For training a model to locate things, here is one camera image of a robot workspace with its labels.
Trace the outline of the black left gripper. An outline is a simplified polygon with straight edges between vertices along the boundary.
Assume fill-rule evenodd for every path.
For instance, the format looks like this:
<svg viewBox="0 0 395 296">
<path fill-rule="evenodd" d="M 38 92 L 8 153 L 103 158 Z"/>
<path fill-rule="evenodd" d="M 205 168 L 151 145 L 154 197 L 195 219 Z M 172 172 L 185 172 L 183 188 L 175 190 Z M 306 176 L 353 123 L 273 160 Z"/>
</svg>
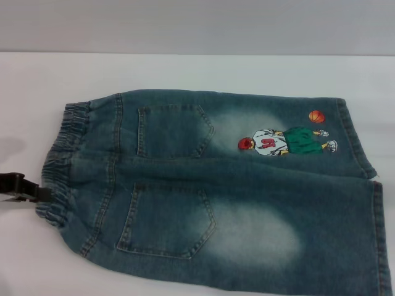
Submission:
<svg viewBox="0 0 395 296">
<path fill-rule="evenodd" d="M 48 203 L 52 201 L 50 188 L 40 187 L 39 184 L 24 180 L 21 173 L 1 173 L 1 202 Z"/>
</svg>

